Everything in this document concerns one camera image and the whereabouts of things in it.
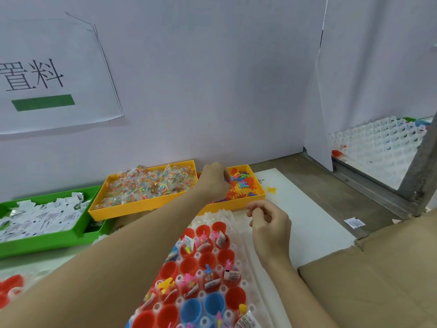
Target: brown cardboard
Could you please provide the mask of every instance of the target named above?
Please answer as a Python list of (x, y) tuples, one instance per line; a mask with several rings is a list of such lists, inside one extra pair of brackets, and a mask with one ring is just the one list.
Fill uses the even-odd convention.
[(437, 213), (388, 226), (299, 268), (341, 327), (437, 328)]

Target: person's left hand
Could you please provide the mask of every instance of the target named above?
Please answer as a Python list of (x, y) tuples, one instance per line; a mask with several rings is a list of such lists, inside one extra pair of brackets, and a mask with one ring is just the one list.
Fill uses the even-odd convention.
[(214, 162), (203, 167), (194, 189), (204, 196), (209, 202), (215, 202), (226, 198), (231, 189), (231, 176), (228, 170), (220, 163)]

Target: yellow basket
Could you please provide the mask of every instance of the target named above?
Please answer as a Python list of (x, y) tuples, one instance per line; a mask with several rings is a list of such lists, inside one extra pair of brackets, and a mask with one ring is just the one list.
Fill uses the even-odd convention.
[(249, 175), (254, 178), (254, 183), (256, 186), (256, 190), (254, 190), (254, 192), (257, 195), (252, 196), (252, 197), (238, 198), (238, 199), (232, 199), (232, 200), (227, 200), (227, 201), (223, 201), (223, 202), (215, 202), (212, 204), (208, 204), (199, 212), (198, 215), (203, 215), (207, 212), (216, 213), (220, 209), (226, 209), (229, 211), (243, 209), (250, 202), (253, 202), (256, 200), (264, 200), (266, 198), (266, 193), (265, 193), (263, 187), (261, 186), (261, 183), (258, 181), (257, 177), (255, 176), (252, 169), (250, 169), (248, 164), (243, 164), (241, 166), (235, 166), (235, 167), (229, 167), (227, 169), (229, 172), (231, 172), (233, 168), (235, 168), (239, 171), (247, 171), (249, 173)]
[[(157, 166), (157, 167), (151, 167), (148, 169), (150, 170), (164, 169), (166, 166), (168, 166), (168, 164)], [(170, 166), (191, 167), (194, 170), (194, 173), (196, 173), (196, 166), (194, 165), (194, 160), (177, 162), (174, 164), (170, 164)], [(186, 192), (183, 191), (179, 193), (173, 193), (170, 195), (163, 195), (161, 197), (144, 199), (136, 202), (129, 202), (123, 205), (116, 205), (112, 207), (95, 209), (94, 207), (100, 204), (102, 199), (105, 198), (108, 189), (108, 183), (116, 181), (117, 179), (118, 179), (118, 174), (109, 175), (105, 183), (101, 187), (99, 193), (97, 194), (96, 198), (94, 199), (93, 203), (91, 204), (91, 208), (89, 209), (88, 212), (90, 213), (90, 215), (93, 217), (95, 221), (101, 221), (101, 220), (111, 219), (123, 215), (150, 211), (152, 209), (160, 208), (161, 206), (164, 206), (165, 204), (171, 202), (173, 199), (179, 197), (180, 195)]]

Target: chinese character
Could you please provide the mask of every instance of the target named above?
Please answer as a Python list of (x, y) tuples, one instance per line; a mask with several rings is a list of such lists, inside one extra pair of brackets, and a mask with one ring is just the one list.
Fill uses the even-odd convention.
[[(53, 65), (52, 59), (48, 59), (50, 61), (50, 64), (47, 63), (42, 63), (40, 62), (39, 64), (37, 64), (37, 62), (35, 60), (33, 60), (33, 64), (29, 65), (33, 68), (34, 71), (32, 72), (37, 72), (38, 73), (38, 82), (36, 83), (36, 85), (39, 85), (39, 81), (41, 80), (44, 84), (44, 86), (46, 88), (48, 88), (46, 81), (48, 80), (52, 80), (52, 79), (57, 79), (59, 84), (61, 85), (61, 87), (64, 87), (62, 85), (61, 82), (61, 77), (63, 77), (64, 75), (58, 75), (55, 66)], [(52, 77), (49, 78), (46, 74), (46, 72), (48, 72)]]
[(10, 90), (6, 91), (28, 90), (35, 88), (35, 86), (30, 87), (24, 72), (27, 72), (27, 70), (23, 69), (21, 62), (0, 63), (0, 74), (6, 77), (10, 86)]

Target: forearm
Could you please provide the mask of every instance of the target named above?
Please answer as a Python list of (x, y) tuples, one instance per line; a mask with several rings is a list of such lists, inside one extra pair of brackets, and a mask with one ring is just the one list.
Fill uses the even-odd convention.
[(207, 203), (193, 188), (106, 237), (2, 310), (0, 321), (15, 328), (123, 327)]
[(279, 293), (293, 328), (339, 328), (290, 262), (273, 263), (267, 273)]

